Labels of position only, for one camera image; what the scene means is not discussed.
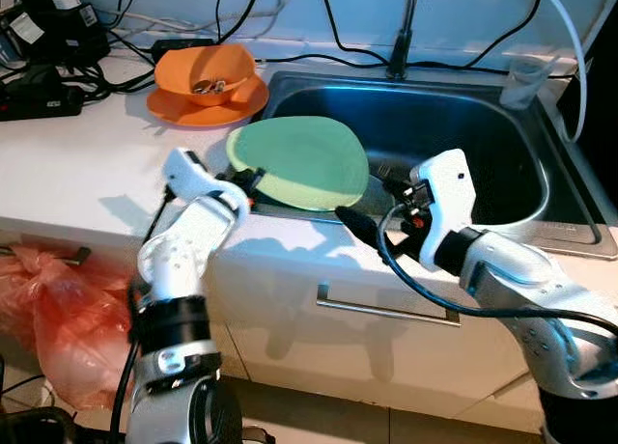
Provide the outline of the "metal faucet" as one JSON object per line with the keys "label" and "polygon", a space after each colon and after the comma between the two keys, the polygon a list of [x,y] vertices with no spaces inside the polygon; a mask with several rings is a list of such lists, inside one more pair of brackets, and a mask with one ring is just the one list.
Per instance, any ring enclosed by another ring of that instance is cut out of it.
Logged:
{"label": "metal faucet", "polygon": [[396,35],[392,55],[385,69],[385,77],[401,81],[406,77],[407,53],[410,51],[411,38],[413,38],[413,20],[418,0],[405,0],[405,11],[401,19],[401,25]]}

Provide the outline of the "clear drinking glass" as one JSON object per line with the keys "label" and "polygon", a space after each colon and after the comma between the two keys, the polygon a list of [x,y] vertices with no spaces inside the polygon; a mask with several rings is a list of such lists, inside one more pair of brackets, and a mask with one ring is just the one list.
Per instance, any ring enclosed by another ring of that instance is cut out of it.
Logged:
{"label": "clear drinking glass", "polygon": [[538,57],[513,57],[509,62],[499,103],[512,110],[526,109],[548,81],[552,63]]}

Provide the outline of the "black countertop appliance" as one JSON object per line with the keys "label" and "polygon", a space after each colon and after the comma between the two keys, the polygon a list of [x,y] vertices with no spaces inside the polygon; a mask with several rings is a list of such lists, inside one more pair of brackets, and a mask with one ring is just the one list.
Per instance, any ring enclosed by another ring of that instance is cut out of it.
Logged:
{"label": "black countertop appliance", "polygon": [[599,179],[601,192],[617,208],[618,189],[618,121],[615,114],[617,91],[618,38],[615,30],[615,7],[618,0],[605,0],[595,34],[587,50],[588,109],[584,134],[578,141],[593,175]]}

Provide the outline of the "red plastic bag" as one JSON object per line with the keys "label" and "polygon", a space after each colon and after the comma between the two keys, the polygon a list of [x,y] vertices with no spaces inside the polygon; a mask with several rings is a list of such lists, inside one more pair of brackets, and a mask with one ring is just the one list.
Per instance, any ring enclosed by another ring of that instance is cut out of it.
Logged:
{"label": "red plastic bag", "polygon": [[37,357],[70,407],[112,409],[129,349],[131,277],[106,260],[68,264],[44,247],[0,246],[0,333]]}

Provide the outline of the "black labelled power adapter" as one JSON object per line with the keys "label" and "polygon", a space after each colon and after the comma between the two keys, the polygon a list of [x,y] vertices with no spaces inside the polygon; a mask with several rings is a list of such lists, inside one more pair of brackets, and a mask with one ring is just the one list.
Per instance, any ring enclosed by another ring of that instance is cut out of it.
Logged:
{"label": "black labelled power adapter", "polygon": [[61,62],[65,46],[50,30],[50,17],[56,9],[48,6],[16,6],[0,14],[0,30],[5,31],[28,62]]}
{"label": "black labelled power adapter", "polygon": [[37,17],[48,34],[44,47],[50,59],[87,68],[109,54],[106,31],[92,4],[83,0],[50,0],[50,8]]}

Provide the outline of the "wide white cabinet front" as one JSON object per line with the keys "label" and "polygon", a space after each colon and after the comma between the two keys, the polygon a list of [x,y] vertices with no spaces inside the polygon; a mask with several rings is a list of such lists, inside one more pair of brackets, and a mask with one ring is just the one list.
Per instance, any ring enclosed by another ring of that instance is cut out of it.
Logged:
{"label": "wide white cabinet front", "polygon": [[449,418],[482,402],[538,407],[520,346],[498,320],[459,315],[446,326],[315,304],[328,284],[335,301],[445,316],[392,273],[229,254],[208,277],[252,381]]}

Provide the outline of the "stainless steel sink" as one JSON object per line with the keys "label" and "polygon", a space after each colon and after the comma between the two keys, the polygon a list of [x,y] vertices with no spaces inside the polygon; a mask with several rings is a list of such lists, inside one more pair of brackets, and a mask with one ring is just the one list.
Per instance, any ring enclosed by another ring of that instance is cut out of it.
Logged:
{"label": "stainless steel sink", "polygon": [[344,123],[368,157],[370,179],[356,209],[380,219],[393,205],[376,163],[413,169],[433,154],[461,149],[477,192],[480,225],[549,253],[614,260],[606,224],[613,206],[575,145],[564,141],[543,104],[521,110],[499,103],[499,88],[463,83],[279,70],[260,121],[321,116]]}

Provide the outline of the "orange plate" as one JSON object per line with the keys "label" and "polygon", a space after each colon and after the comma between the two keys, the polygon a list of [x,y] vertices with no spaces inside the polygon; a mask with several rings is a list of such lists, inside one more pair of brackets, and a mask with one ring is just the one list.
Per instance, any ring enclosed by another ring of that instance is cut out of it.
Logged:
{"label": "orange plate", "polygon": [[152,116],[173,125],[213,127],[233,124],[255,116],[269,100],[267,83],[252,78],[231,95],[229,101],[216,107],[203,107],[189,100],[189,96],[155,90],[147,96],[146,105]]}

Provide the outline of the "orange bowl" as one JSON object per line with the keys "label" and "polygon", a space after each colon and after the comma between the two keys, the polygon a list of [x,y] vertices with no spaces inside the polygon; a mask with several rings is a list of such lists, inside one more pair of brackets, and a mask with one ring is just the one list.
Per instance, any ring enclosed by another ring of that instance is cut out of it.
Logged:
{"label": "orange bowl", "polygon": [[[229,101],[244,83],[257,78],[255,60],[243,45],[212,45],[172,50],[155,65],[154,79],[159,90],[189,96],[203,107]],[[191,86],[200,79],[225,79],[228,90],[221,95],[193,95]]]}

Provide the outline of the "flat black power brick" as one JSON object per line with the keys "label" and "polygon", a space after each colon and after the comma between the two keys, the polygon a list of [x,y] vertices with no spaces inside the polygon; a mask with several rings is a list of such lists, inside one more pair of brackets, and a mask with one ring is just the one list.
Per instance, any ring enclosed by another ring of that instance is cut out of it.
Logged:
{"label": "flat black power brick", "polygon": [[151,43],[149,48],[152,59],[156,62],[160,60],[164,54],[172,50],[182,50],[182,48],[200,47],[200,46],[212,46],[216,45],[215,40],[211,39],[160,39]]}

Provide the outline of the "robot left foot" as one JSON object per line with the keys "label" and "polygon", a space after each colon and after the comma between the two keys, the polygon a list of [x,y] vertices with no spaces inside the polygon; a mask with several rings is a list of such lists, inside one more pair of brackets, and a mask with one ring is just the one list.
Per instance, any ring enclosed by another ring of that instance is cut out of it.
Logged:
{"label": "robot left foot", "polygon": [[277,444],[277,441],[265,428],[244,426],[241,430],[241,444]]}

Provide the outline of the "dark metal cutlery piece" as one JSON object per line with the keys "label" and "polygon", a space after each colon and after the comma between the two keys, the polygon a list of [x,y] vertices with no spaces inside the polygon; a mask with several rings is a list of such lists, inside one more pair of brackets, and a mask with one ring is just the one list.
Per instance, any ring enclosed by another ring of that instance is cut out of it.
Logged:
{"label": "dark metal cutlery piece", "polygon": [[193,95],[221,95],[228,90],[228,82],[225,79],[200,79],[191,86]]}

